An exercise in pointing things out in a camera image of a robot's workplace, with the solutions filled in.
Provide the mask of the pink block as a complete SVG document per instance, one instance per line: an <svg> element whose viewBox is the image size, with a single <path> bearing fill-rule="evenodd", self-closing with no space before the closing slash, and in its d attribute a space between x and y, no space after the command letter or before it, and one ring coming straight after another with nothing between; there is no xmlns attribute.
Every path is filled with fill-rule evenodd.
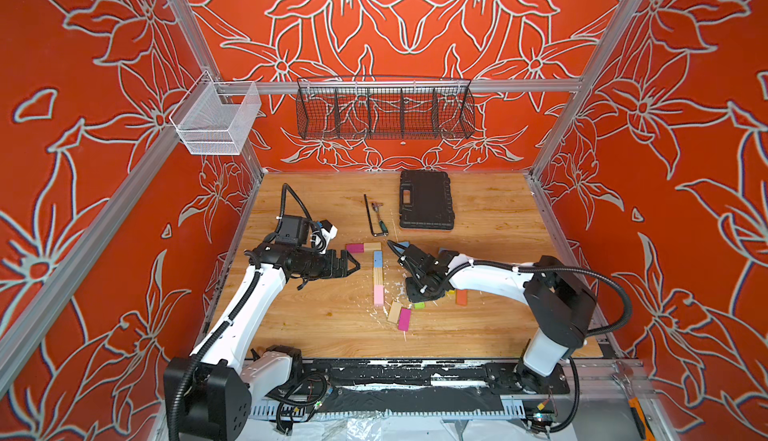
<svg viewBox="0 0 768 441"><path fill-rule="evenodd" d="M384 302L385 302L384 286L377 284L373 287L373 303L376 307L383 307Z"/></svg>

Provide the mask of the black plastic tool case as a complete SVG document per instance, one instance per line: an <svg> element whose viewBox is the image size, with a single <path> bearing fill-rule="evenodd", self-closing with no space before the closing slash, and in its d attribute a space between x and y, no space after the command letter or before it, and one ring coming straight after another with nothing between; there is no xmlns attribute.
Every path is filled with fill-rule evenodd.
<svg viewBox="0 0 768 441"><path fill-rule="evenodd" d="M401 171L399 216L400 227L404 229L452 230L455 212L448 173Z"/></svg>

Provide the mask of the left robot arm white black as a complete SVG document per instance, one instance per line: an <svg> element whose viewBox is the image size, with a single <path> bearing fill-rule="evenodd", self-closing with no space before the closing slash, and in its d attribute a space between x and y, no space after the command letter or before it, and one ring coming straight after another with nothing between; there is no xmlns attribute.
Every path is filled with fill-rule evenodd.
<svg viewBox="0 0 768 441"><path fill-rule="evenodd" d="M245 428L254 402L276 402L276 424L288 408L313 411L329 391L323 374L306 373L299 349L273 345L262 354L252 340L267 311L292 279L303 285L343 279L360 264L330 243L338 233L327 219L279 210L276 225L248 251L243 280L212 330L186 357L175 357L163 375L168 437L235 440Z"/></svg>

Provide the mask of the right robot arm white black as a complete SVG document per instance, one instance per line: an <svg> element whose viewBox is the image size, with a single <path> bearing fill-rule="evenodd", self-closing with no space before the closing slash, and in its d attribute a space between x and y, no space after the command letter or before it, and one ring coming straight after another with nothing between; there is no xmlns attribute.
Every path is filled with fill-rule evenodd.
<svg viewBox="0 0 768 441"><path fill-rule="evenodd" d="M392 240L387 245L408 272L406 294L413 303L437 300L450 290L473 290L528 306L538 328L513 375L515 386L527 393L544 390L559 362L580 349L587 338L624 327L633 314L628 293L614 279L582 267L566 266L553 256L543 256L534 263L509 264L451 250L433 256L413 244ZM617 293L622 303L617 320L601 327L590 326L597 295L579 279L581 275Z"/></svg>

